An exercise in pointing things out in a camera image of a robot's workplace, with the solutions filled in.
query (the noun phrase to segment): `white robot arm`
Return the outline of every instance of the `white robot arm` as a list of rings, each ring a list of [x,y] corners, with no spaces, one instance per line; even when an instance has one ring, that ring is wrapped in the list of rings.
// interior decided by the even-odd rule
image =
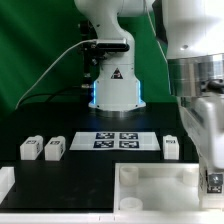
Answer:
[[[119,26],[117,17],[144,15],[147,13],[145,1],[75,0],[75,4],[96,30],[98,42],[92,47],[105,50],[106,57],[100,63],[100,75],[94,83],[94,100],[89,107],[104,116],[122,117],[144,108],[140,82],[134,73],[135,41]]]
[[[224,3],[163,0],[171,94],[200,162],[202,208],[223,208]]]
[[[98,43],[93,47],[124,48],[101,62],[90,107],[108,114],[144,108],[134,75],[134,39],[117,16],[152,11],[154,0],[75,0],[91,21]],[[162,6],[168,41],[171,94],[176,96],[184,128],[200,160],[202,208],[224,208],[224,2],[223,0],[157,0]]]

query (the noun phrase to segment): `black surface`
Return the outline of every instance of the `black surface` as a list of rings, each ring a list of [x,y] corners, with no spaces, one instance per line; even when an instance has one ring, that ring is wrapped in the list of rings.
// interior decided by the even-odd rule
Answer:
[[[155,25],[156,25],[156,38],[164,43],[165,45],[168,45],[167,35],[166,35],[166,29],[163,23],[163,2],[162,0],[156,0],[152,4],[152,8],[155,15]]]
[[[123,120],[96,117],[80,104],[27,104],[0,125],[0,166],[14,166],[16,176],[0,212],[112,212],[115,163],[168,162],[162,151],[69,151],[77,131],[154,131],[160,146],[162,137],[170,134],[178,137],[179,162],[198,159],[176,104],[150,104],[146,113]],[[42,152],[36,161],[20,161],[19,146],[35,135],[42,135],[45,143],[65,136],[62,160],[47,162]]]

